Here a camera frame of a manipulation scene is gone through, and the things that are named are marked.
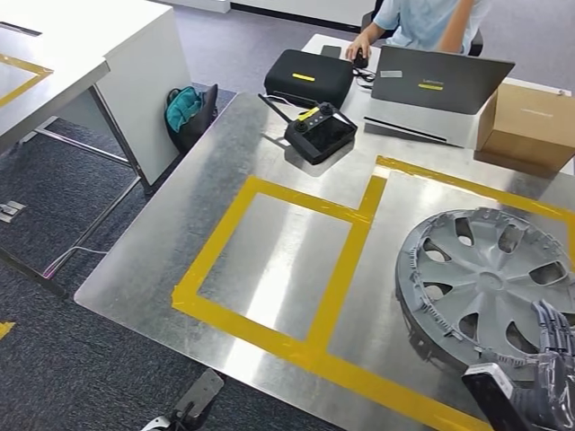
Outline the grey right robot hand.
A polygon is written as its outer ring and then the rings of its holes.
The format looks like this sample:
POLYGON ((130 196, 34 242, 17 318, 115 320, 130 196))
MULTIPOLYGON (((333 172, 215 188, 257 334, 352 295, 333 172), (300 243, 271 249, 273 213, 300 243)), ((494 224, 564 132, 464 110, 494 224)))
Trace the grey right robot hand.
POLYGON ((533 385, 516 389, 517 413, 510 430, 573 430, 574 428, 574 332, 566 317, 545 300, 532 303, 540 328, 533 385))

